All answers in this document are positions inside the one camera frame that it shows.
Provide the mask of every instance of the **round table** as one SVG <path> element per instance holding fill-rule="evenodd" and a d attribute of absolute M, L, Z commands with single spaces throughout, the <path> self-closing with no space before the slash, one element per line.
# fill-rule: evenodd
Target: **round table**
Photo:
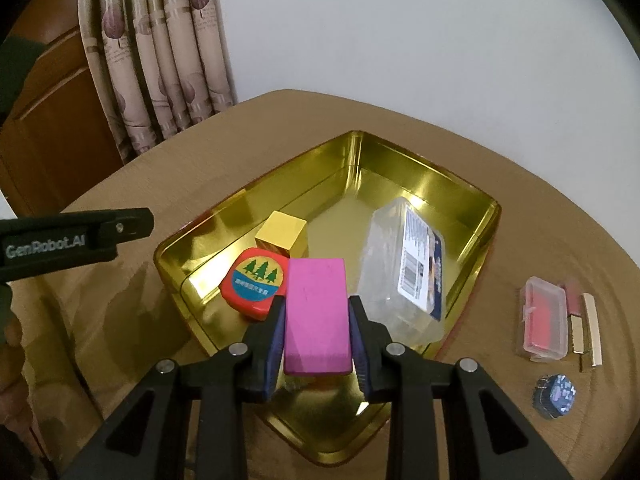
<path fill-rule="evenodd" d="M 401 114 L 301 91 L 271 92 L 216 115 L 127 164 L 72 204 L 69 211 L 151 209 L 153 234 L 122 245 L 115 261 L 14 284 L 34 410 L 61 466 L 156 361 L 204 357 L 154 268 L 156 246 L 250 181 L 350 130 L 400 144 L 500 203 L 489 261 L 441 357 L 450 363 L 465 356 L 478 360 L 576 480 L 601 478 L 640 416 L 634 345 L 640 335 L 640 270 L 584 211 L 510 160 Z M 553 283 L 574 278 L 594 295 L 601 368 L 580 372 L 571 354 L 552 364 L 516 354 L 518 294 L 530 276 Z M 552 373 L 567 374 L 578 391 L 572 412 L 555 421 L 543 419 L 530 401 L 537 378 Z M 245 428 L 251 478 L 384 478 L 386 428 L 338 469 L 307 462 L 250 410 Z"/>

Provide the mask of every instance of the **gold tray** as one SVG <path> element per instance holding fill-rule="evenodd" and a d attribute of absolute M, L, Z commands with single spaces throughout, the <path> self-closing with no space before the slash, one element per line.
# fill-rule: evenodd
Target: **gold tray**
<path fill-rule="evenodd" d="M 213 355 L 240 341 L 247 319 L 229 307 L 218 285 L 274 210 L 308 221 L 309 253 L 344 258 L 356 290 L 369 219 L 405 196 L 444 238 L 446 333 L 460 317 L 500 218 L 490 196 L 420 156 L 364 132 L 348 132 L 303 153 L 196 218 L 156 249 L 156 267 L 181 315 Z M 442 342 L 417 348 L 433 358 Z M 382 427 L 387 405 L 369 406 L 354 374 L 284 383 L 260 416 L 313 462 L 337 465 Z"/>

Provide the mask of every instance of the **clear plastic container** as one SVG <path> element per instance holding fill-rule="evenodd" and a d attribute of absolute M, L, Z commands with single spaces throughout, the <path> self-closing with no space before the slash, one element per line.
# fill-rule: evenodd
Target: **clear plastic container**
<path fill-rule="evenodd" d="M 535 362 L 556 361 L 567 353 L 564 289 L 535 276 L 524 286 L 523 350 Z"/>
<path fill-rule="evenodd" d="M 417 348 L 443 337 L 443 255 L 440 235 L 404 197 L 374 211 L 357 292 L 394 341 Z"/>

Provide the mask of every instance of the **screw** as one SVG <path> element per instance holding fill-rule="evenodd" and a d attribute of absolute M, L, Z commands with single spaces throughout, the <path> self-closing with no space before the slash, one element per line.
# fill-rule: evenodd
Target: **screw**
<path fill-rule="evenodd" d="M 402 343 L 389 343 L 386 346 L 386 351 L 395 356 L 404 354 L 404 345 Z"/>
<path fill-rule="evenodd" d="M 464 359 L 460 359 L 460 368 L 462 368 L 465 372 L 475 372 L 478 370 L 478 363 L 474 361 L 471 357 L 465 357 Z"/>
<path fill-rule="evenodd" d="M 175 368 L 175 362 L 171 359 L 162 359 L 156 364 L 156 370 L 158 370 L 161 374 L 167 374 L 169 372 L 173 372 Z"/>
<path fill-rule="evenodd" d="M 249 347 L 244 343 L 233 343 L 232 345 L 229 345 L 229 353 L 231 355 L 245 354 L 248 349 Z"/>

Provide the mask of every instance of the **curtain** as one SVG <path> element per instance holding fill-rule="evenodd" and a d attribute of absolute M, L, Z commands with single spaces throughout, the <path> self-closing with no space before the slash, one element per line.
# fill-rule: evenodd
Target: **curtain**
<path fill-rule="evenodd" d="M 124 162 L 232 104 L 215 0 L 78 0 L 78 16 Z"/>

